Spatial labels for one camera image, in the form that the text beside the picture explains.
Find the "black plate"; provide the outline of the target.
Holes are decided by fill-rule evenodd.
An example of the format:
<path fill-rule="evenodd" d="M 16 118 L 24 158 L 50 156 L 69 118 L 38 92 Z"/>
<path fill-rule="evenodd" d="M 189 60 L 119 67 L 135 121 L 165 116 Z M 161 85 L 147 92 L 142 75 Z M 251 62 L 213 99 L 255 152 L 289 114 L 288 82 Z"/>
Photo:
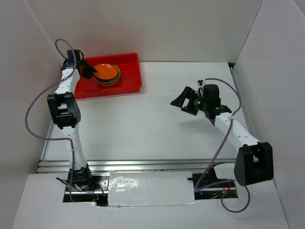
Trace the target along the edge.
<path fill-rule="evenodd" d="M 119 78 L 111 78 L 111 79 L 102 79 L 95 77 L 95 80 L 101 84 L 112 84 L 119 80 Z"/>

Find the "orange plate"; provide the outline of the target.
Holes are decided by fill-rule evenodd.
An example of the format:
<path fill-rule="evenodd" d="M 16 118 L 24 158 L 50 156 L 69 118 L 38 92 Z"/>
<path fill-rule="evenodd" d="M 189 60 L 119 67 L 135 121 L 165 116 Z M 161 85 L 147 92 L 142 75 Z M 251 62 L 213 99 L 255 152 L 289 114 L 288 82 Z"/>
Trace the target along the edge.
<path fill-rule="evenodd" d="M 98 64 L 94 67 L 96 69 L 95 76 L 102 80 L 110 80 L 115 78 L 119 71 L 118 69 L 111 64 Z"/>

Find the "blue floral plate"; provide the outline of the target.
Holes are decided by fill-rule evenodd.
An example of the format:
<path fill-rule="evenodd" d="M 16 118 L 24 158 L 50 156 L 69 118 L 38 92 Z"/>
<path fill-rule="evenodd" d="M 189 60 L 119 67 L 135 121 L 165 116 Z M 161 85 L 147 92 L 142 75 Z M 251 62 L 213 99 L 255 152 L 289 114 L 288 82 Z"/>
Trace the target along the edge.
<path fill-rule="evenodd" d="M 117 82 L 110 82 L 110 83 L 101 83 L 101 82 L 99 82 L 99 84 L 102 85 L 102 86 L 113 86 L 113 85 L 117 84 Z"/>

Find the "lime green plate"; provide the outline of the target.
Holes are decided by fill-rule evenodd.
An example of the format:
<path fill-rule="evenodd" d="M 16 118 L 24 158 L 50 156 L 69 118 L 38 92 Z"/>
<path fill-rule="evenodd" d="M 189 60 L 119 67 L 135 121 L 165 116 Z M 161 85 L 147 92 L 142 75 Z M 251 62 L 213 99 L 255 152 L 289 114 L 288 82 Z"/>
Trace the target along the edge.
<path fill-rule="evenodd" d="M 119 79 L 120 79 L 120 76 L 121 76 L 121 70 L 120 70 L 120 68 L 118 66 L 115 66 L 115 67 L 116 67 L 116 69 L 118 71 L 117 76 L 115 78 L 115 82 L 118 82 Z"/>

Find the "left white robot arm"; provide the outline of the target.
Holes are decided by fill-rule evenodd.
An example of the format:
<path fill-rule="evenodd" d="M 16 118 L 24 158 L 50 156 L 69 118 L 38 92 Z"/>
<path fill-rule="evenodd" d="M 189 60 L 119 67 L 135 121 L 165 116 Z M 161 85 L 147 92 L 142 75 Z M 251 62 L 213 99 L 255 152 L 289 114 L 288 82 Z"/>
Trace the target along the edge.
<path fill-rule="evenodd" d="M 80 69 L 87 63 L 80 50 L 68 50 L 68 58 L 61 68 L 62 82 L 57 90 L 47 96 L 47 103 L 53 123 L 66 139 L 69 158 L 67 184 L 80 190 L 89 190 L 94 185 L 94 178 L 84 157 L 79 136 L 81 112 L 74 97 L 76 84 L 80 80 Z"/>

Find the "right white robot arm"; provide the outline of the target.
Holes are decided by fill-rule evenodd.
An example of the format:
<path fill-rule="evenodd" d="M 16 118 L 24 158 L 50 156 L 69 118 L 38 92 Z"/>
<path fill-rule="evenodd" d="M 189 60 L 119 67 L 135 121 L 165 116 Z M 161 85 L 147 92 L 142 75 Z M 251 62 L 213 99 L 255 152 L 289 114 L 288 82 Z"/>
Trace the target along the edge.
<path fill-rule="evenodd" d="M 171 105 L 192 115 L 204 112 L 205 117 L 224 133 L 224 140 L 230 141 L 237 151 L 234 177 L 239 185 L 244 187 L 274 178 L 272 146 L 260 142 L 235 120 L 229 107 L 221 104 L 216 84 L 203 85 L 197 91 L 187 86 Z"/>

